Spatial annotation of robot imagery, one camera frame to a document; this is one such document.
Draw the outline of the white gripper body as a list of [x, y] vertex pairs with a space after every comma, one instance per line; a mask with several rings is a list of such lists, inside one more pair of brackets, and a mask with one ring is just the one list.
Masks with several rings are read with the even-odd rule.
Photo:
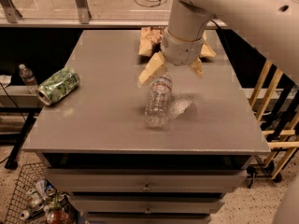
[[161, 51], [164, 57], [173, 65], [189, 65], [200, 56], [203, 43], [202, 38], [195, 41], [184, 41], [175, 38], [165, 28], [161, 41]]

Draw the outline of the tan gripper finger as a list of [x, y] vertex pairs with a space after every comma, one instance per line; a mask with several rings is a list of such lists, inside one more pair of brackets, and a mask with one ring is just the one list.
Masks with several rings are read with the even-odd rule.
[[190, 67], [192, 68], [193, 72], [199, 77], [203, 77], [203, 68], [202, 62], [199, 58], [196, 58], [191, 64]]
[[167, 72], [164, 55], [159, 51], [152, 55], [148, 64], [138, 77], [138, 85], [143, 87]]

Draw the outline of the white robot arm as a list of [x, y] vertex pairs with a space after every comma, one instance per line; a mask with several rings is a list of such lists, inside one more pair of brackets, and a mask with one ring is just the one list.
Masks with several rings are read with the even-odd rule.
[[203, 32], [214, 16], [299, 82], [299, 0], [173, 0], [161, 51], [149, 60], [138, 83], [148, 85], [164, 75], [167, 63], [197, 68]]

